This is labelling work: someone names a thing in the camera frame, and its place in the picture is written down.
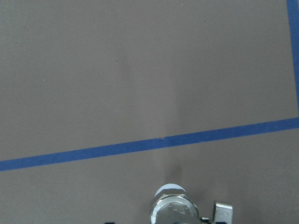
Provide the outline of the chrome PPR ball valve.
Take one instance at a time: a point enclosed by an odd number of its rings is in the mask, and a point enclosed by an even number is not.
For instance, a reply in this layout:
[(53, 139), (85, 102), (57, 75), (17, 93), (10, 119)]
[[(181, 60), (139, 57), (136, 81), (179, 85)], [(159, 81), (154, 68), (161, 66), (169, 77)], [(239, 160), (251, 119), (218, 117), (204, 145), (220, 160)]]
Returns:
[(186, 190), (168, 183), (155, 193), (149, 212), (151, 224), (231, 224), (233, 206), (215, 202), (211, 218), (201, 217), (198, 207), (189, 199)]

